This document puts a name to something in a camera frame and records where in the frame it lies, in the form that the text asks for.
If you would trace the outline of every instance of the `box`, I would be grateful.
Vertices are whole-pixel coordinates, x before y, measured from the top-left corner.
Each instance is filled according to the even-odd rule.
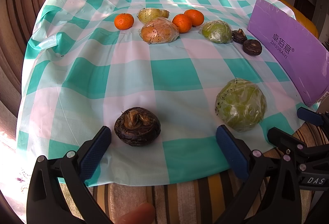
[[[257,0],[248,30],[280,63],[307,106],[329,95],[329,52],[305,27],[267,1]]]

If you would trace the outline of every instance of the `orange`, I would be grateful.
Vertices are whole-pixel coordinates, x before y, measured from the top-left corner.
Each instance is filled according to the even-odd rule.
[[[205,20],[203,13],[201,13],[198,10],[194,10],[194,9],[186,10],[184,15],[191,18],[192,26],[200,26],[203,23],[203,21]]]
[[[179,33],[188,32],[192,27],[191,18],[184,14],[176,15],[172,22],[178,27]]]
[[[114,26],[120,30],[131,28],[133,24],[134,17],[131,14],[119,14],[114,18]]]

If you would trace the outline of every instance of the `yellow leather chair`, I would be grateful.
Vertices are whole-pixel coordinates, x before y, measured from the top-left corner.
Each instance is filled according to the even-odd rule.
[[[300,11],[298,11],[295,7],[293,7],[290,3],[286,2],[285,0],[278,0],[278,1],[287,5],[295,13],[296,20],[304,27],[306,27],[307,30],[311,32],[317,39],[319,38],[319,32],[317,31],[316,26],[312,23],[312,21],[306,18],[305,15],[303,15]]]

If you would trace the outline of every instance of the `blue textured pad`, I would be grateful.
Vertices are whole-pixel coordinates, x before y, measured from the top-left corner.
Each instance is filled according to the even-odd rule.
[[[248,161],[222,126],[216,130],[216,141],[234,174],[239,179],[246,181],[249,177]]]
[[[80,162],[80,179],[90,179],[111,143],[111,130],[105,127]]]
[[[304,107],[298,108],[297,116],[298,118],[305,120],[306,122],[309,122],[317,127],[323,125],[323,119],[319,114]]]

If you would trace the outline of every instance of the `clear plastic bag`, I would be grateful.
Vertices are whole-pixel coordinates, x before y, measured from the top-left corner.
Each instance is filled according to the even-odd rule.
[[[167,18],[159,17],[145,24],[139,35],[148,44],[167,43],[177,39],[179,30]]]
[[[200,26],[199,33],[207,40],[215,43],[230,43],[233,41],[231,26],[222,20],[212,20]]]
[[[251,130],[263,120],[266,110],[260,88],[242,78],[229,81],[216,97],[216,114],[236,131]]]
[[[158,17],[168,18],[169,11],[158,8],[143,8],[137,13],[137,17],[139,21],[141,21],[143,24],[146,24],[147,22]]]

